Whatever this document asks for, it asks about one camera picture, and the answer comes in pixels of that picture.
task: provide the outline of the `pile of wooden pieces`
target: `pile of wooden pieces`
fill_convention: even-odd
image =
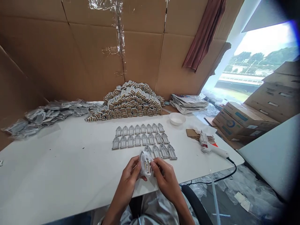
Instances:
[[[101,108],[90,111],[86,121],[109,120],[162,114],[165,100],[157,96],[148,84],[125,82],[104,97]]]

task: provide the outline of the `white bowl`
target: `white bowl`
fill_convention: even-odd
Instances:
[[[179,126],[181,124],[183,124],[184,122],[186,122],[186,118],[184,115],[180,114],[180,113],[171,113],[169,115],[169,118],[170,118],[170,121],[171,121],[171,124],[175,125],[175,126]]]

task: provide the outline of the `white table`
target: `white table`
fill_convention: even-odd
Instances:
[[[44,128],[25,141],[15,141],[0,152],[0,224],[42,224],[111,203],[122,170],[144,147],[112,150],[118,126],[129,128],[161,123],[178,160],[173,165],[178,182],[209,174],[207,156],[199,143],[186,134],[187,128],[205,126],[195,116],[176,127],[168,115],[133,117],[87,123],[71,117]],[[228,151],[236,165],[243,158],[217,135],[217,145]],[[210,154],[212,172],[233,167]],[[155,178],[138,180],[133,196],[157,190]]]

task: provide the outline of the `black cable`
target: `black cable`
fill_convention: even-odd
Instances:
[[[224,180],[224,179],[226,179],[226,178],[232,176],[232,175],[237,171],[237,166],[235,165],[234,161],[232,161],[229,157],[227,157],[226,159],[227,159],[229,162],[231,162],[231,163],[235,166],[234,171],[233,171],[231,174],[227,175],[227,176],[224,176],[224,177],[222,177],[222,178],[220,178],[220,179],[218,179],[218,180],[215,180],[214,182],[218,182],[218,181],[220,181],[220,180]],[[209,183],[205,183],[205,182],[196,182],[196,183],[192,183],[192,180],[191,180],[191,183],[187,184],[187,186],[190,186],[191,184],[198,184],[198,183],[212,184],[212,182],[209,182]]]

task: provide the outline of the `curtain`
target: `curtain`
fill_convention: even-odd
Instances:
[[[206,56],[217,27],[225,12],[226,0],[208,0],[198,31],[185,58],[183,67],[197,71]]]

